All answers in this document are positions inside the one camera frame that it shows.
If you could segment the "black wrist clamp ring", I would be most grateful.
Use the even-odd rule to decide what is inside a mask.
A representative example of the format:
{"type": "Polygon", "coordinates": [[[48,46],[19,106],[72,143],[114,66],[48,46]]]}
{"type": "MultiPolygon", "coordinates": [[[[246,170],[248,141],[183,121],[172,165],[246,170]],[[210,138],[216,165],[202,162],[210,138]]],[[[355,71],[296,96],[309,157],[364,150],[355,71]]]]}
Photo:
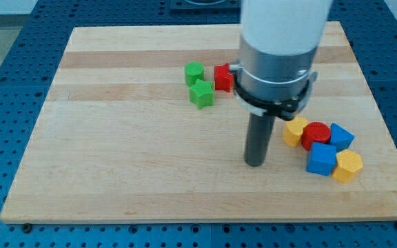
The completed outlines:
{"type": "Polygon", "coordinates": [[[240,63],[230,63],[229,71],[235,77],[233,93],[241,106],[250,114],[284,121],[291,121],[305,108],[318,77],[318,72],[300,70],[291,81],[267,81],[252,75],[240,63]]]}

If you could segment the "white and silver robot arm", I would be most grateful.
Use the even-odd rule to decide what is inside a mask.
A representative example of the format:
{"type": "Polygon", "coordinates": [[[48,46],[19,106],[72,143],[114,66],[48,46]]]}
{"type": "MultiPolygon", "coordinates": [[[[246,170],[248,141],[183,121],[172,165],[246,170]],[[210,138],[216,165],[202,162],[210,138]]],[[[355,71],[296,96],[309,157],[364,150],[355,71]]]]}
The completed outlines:
{"type": "Polygon", "coordinates": [[[265,162],[274,121],[307,105],[312,71],[332,0],[243,0],[238,59],[230,64],[234,94],[250,112],[244,161],[265,162]]]}

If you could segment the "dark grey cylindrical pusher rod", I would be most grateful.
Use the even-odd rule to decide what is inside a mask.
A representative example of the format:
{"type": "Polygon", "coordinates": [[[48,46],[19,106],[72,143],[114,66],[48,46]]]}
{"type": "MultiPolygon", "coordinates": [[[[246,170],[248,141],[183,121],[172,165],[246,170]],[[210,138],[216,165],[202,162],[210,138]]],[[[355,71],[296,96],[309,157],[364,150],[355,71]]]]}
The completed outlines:
{"type": "Polygon", "coordinates": [[[274,116],[250,114],[243,157],[249,166],[259,167],[265,162],[274,121],[274,116]]]}

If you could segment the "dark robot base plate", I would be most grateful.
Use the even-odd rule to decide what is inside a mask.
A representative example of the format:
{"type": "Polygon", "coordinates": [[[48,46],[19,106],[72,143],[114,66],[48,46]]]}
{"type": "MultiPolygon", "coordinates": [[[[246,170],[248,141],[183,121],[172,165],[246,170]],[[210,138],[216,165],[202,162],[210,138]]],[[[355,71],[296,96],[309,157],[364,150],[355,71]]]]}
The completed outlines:
{"type": "Polygon", "coordinates": [[[170,10],[232,10],[241,7],[241,0],[169,0],[170,10]]]}

